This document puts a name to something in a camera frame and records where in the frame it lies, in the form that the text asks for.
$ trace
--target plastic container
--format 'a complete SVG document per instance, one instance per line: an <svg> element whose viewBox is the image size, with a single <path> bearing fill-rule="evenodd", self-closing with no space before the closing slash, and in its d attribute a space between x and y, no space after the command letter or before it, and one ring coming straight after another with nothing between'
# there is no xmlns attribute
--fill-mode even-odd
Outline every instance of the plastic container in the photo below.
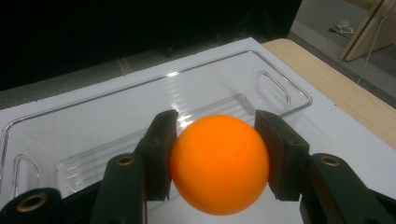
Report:
<svg viewBox="0 0 396 224"><path fill-rule="evenodd" d="M245 50L20 118L2 131L0 205L29 189L53 187L65 197L101 180L107 161L134 151L155 115L167 109L178 111L180 133L210 114L253 125L256 109L287 116L311 104L282 71ZM172 199L177 191L171 190Z"/></svg>

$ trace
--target dark background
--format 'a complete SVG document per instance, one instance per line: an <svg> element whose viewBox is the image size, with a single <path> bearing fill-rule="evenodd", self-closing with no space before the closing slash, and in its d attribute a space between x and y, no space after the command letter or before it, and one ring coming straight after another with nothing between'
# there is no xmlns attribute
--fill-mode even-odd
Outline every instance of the dark background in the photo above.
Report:
<svg viewBox="0 0 396 224"><path fill-rule="evenodd" d="M301 0L13 1L2 6L0 91L99 63L244 33L287 37Z"/></svg>

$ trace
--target tray handle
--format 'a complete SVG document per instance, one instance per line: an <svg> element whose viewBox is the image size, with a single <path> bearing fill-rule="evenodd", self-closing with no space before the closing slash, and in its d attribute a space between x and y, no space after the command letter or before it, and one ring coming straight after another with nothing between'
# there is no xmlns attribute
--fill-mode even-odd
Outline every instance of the tray handle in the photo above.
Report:
<svg viewBox="0 0 396 224"><path fill-rule="evenodd" d="M268 96L265 92L264 92L264 86L261 85L260 80L262 78L266 78L270 81L270 83L272 83L272 86L277 87L280 92L282 93L282 95L285 98L285 104L283 106L279 106L277 103L275 103L270 96ZM256 90L257 92L262 96L262 98L264 98L277 112L279 113L283 113L289 110L290 105L291 105L291 98L290 98L290 93L289 91L279 82L277 81L273 76L271 76L271 74L269 74L266 71L260 71L259 74L256 77Z"/></svg>
<svg viewBox="0 0 396 224"><path fill-rule="evenodd" d="M29 175L23 174L21 169L23 168L30 168ZM40 182L42 181L40 178L40 169L29 157L20 154L14 159L14 171L13 171L13 178L12 178L12 194L11 198L15 198L21 193L30 190L30 189L37 189L40 187ZM19 192L20 184L22 181L25 181L26 189L23 192Z"/></svg>

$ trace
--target floor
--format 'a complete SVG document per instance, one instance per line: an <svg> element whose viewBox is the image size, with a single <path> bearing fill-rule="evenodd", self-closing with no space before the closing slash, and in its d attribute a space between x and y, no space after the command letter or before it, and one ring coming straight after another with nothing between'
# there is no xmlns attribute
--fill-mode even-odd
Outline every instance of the floor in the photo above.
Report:
<svg viewBox="0 0 396 224"><path fill-rule="evenodd" d="M396 46L391 45L373 52L367 63L365 57L352 62L344 62L339 59L339 55L348 39L329 32L329 28L342 19L348 19L350 26L356 29L365 13L362 9L343 0L303 0L291 27L289 39L350 79L358 82L359 77L362 77L360 84L363 88L396 108ZM124 76L215 46L216 43L213 42L200 43L196 46L177 49L170 57L158 51L145 52L27 86L0 91L0 109Z"/></svg>

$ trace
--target ping pong ball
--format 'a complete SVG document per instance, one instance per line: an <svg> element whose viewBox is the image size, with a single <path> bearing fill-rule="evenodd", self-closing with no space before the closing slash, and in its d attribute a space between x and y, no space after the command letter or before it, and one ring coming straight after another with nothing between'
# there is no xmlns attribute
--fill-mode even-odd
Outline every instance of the ping pong ball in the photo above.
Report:
<svg viewBox="0 0 396 224"><path fill-rule="evenodd" d="M262 194L269 175L267 149L241 119L211 115L196 120L172 149L170 170L182 198L210 215L238 213Z"/></svg>

